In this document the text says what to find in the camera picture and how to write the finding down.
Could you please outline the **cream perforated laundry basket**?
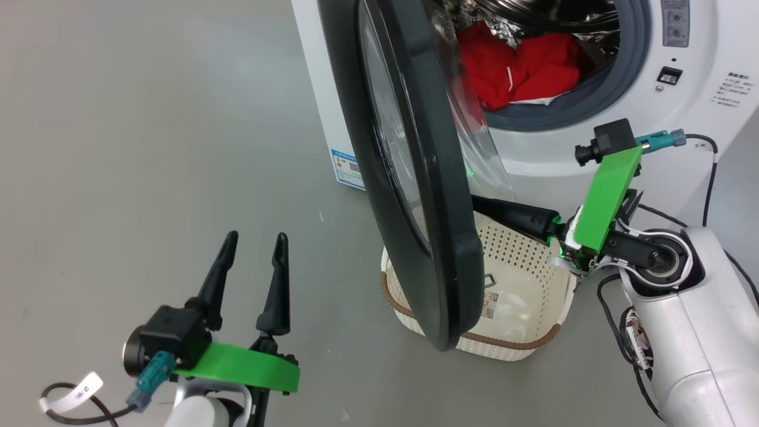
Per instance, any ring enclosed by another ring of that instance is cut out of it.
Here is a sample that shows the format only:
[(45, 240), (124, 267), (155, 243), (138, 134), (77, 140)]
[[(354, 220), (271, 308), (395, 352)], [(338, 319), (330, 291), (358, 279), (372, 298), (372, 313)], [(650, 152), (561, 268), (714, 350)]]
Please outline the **cream perforated laundry basket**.
[(480, 213), (474, 216), (483, 245), (485, 289), (499, 292), (495, 318), (479, 318), (457, 349), (516, 362), (558, 335), (571, 308), (578, 277), (547, 264), (559, 244), (544, 245)]

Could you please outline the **blue energy label sticker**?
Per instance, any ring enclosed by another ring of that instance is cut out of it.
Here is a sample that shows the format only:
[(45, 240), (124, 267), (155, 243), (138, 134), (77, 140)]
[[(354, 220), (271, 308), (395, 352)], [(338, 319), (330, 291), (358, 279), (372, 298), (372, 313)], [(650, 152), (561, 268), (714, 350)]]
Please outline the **blue energy label sticker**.
[(366, 188), (356, 158), (341, 151), (336, 151), (336, 149), (331, 149), (330, 151), (337, 181), (342, 182), (345, 186), (365, 191)]

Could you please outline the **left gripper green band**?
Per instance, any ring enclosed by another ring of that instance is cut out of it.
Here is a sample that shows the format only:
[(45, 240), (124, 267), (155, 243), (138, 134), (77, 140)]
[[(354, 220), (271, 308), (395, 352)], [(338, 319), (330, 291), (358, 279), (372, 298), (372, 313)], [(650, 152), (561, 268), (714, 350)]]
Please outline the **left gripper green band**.
[[(238, 232), (230, 231), (203, 282), (185, 308), (201, 314), (207, 330), (222, 327), (221, 308), (228, 271), (235, 262)], [(179, 369), (174, 427), (264, 427), (273, 393), (295, 394), (301, 380), (298, 360), (278, 352), (272, 337), (291, 332), (288, 236), (280, 232), (273, 251), (273, 277), (252, 349), (211, 343), (192, 369)]]

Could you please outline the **dark grey round glass door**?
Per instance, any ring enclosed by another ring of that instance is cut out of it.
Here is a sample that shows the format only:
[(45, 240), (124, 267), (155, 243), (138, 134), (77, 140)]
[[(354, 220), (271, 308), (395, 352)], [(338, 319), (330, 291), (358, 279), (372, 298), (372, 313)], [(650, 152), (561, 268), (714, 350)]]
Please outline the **dark grey round glass door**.
[(453, 349), (484, 296), (472, 195), (509, 196), (453, 23), (442, 0), (316, 1), (384, 247), (423, 334)]

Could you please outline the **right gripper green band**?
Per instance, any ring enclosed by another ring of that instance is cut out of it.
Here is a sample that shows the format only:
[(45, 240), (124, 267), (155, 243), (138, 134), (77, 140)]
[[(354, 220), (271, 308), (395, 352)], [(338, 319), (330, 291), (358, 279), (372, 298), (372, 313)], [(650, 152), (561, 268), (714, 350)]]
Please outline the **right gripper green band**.
[(472, 195), (473, 210), (532, 240), (558, 243), (559, 255), (547, 256), (547, 264), (586, 276), (605, 257), (632, 259), (624, 254), (624, 241), (637, 244), (638, 238), (617, 229), (618, 214), (642, 155), (639, 146), (602, 154), (585, 202), (564, 224), (556, 211), (496, 198)]

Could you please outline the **white front-load washing machine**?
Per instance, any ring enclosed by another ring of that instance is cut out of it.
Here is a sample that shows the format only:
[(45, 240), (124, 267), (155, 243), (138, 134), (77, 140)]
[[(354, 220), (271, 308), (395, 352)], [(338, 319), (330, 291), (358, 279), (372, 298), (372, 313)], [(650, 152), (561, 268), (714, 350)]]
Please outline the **white front-load washing machine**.
[[(307, 62), (312, 90), (328, 148), (353, 156), (337, 95), (316, 0), (291, 0), (296, 29)], [(682, 129), (703, 133), (723, 149), (759, 108), (759, 0), (690, 0), (690, 43), (687, 48), (662, 45), (661, 0), (650, 0), (652, 29), (647, 59), (632, 87), (591, 119), (545, 132), (510, 132), (485, 124), (497, 161), (507, 178), (506, 200), (550, 208), (567, 217), (583, 202), (594, 172), (580, 167), (576, 144), (593, 136), (598, 125), (629, 119), (635, 135)], [(581, 42), (595, 70), (608, 66), (600, 52)], [(683, 70), (677, 85), (656, 81), (664, 66)], [(656, 92), (662, 85), (664, 91)]]

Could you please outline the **steel washing drum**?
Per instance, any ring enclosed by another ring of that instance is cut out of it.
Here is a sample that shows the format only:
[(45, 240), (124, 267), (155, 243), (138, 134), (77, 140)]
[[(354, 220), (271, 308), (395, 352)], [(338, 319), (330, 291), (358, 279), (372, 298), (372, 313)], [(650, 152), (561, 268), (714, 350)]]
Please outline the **steel washing drum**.
[(582, 40), (619, 31), (614, 0), (435, 0), (456, 30), (482, 22), (494, 36), (516, 47), (544, 33), (569, 33)]

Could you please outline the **grey warning sticker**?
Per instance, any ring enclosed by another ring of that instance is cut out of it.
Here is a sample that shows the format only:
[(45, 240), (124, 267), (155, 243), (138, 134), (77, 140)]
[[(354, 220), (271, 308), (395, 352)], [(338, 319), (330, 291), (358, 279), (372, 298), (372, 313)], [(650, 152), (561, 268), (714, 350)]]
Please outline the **grey warning sticker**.
[(687, 48), (690, 43), (690, 0), (661, 0), (662, 45)]

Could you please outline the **red garment with white trim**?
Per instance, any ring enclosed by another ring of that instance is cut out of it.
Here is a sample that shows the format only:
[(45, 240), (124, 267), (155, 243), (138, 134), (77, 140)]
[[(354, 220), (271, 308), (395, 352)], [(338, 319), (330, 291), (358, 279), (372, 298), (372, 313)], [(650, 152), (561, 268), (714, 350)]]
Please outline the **red garment with white trim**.
[(550, 105), (594, 69), (569, 33), (545, 33), (512, 48), (479, 21), (459, 31), (457, 41), (477, 99), (490, 111), (511, 104)]

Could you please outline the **grey rubber door seal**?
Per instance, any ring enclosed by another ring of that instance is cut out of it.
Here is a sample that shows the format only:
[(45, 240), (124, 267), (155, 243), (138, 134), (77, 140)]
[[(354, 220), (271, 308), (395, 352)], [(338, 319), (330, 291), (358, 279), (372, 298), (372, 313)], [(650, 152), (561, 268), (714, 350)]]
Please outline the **grey rubber door seal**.
[(650, 47), (650, 0), (614, 0), (620, 14), (619, 53), (610, 65), (593, 73), (547, 106), (510, 104), (485, 111), (486, 123), (510, 132), (545, 132), (591, 119), (620, 100), (632, 87)]

